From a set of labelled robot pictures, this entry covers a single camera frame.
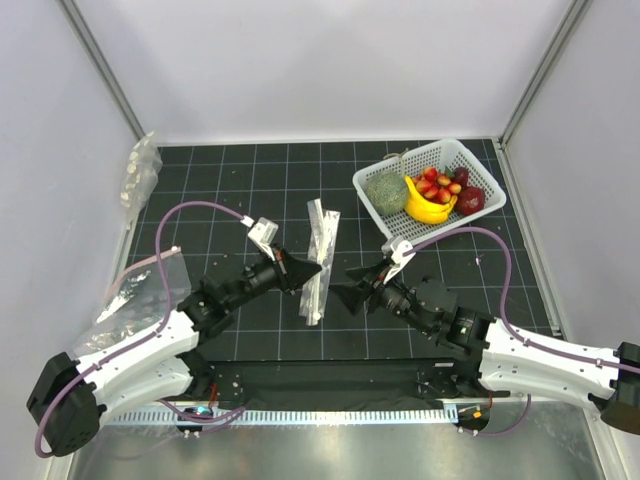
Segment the clear dotted zip bag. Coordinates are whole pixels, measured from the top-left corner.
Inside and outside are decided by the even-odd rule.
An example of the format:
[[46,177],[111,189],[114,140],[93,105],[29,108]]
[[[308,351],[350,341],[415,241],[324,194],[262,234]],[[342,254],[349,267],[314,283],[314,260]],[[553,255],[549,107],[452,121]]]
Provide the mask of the clear dotted zip bag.
[[307,209],[311,226],[307,259],[320,271],[302,287],[299,315],[307,327],[315,327],[325,317],[341,213],[325,209],[320,198],[308,201]]

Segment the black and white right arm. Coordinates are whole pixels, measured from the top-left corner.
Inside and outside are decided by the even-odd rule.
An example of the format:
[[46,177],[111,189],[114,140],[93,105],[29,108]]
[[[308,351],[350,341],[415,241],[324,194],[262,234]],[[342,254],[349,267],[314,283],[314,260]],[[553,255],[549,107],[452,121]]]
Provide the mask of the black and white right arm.
[[443,282],[414,288],[384,280],[381,264],[350,271],[329,290],[353,314],[383,309],[438,347],[452,363],[450,382],[463,396],[510,392],[592,410],[608,426],[639,432],[639,347],[591,347],[510,326],[503,318],[460,305]]

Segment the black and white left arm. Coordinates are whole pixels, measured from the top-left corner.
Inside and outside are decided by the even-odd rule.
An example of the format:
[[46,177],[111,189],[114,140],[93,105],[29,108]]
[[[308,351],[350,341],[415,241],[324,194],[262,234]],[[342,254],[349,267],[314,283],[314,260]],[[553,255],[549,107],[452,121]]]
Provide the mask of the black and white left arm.
[[40,458],[64,457],[119,414],[148,402],[208,395],[213,370],[198,353],[235,310],[279,289],[293,292],[321,270],[277,245],[231,281],[204,278],[187,292],[182,251],[173,247],[125,269],[107,296],[107,315],[79,347],[45,363],[26,408]]

